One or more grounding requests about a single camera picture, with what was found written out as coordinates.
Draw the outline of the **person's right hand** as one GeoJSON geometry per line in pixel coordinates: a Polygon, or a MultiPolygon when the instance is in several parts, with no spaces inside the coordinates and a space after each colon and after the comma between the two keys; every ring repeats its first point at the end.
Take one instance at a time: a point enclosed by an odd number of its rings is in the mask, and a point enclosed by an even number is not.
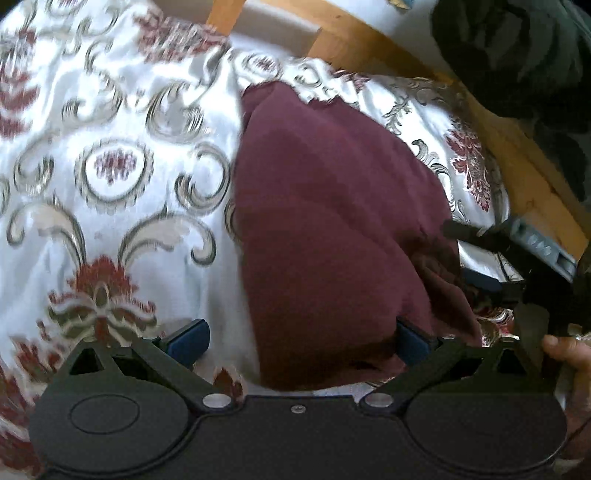
{"type": "Polygon", "coordinates": [[[567,420],[563,457],[585,458],[590,455],[590,346],[572,337],[546,335],[542,348],[562,364],[556,393],[567,420]]]}

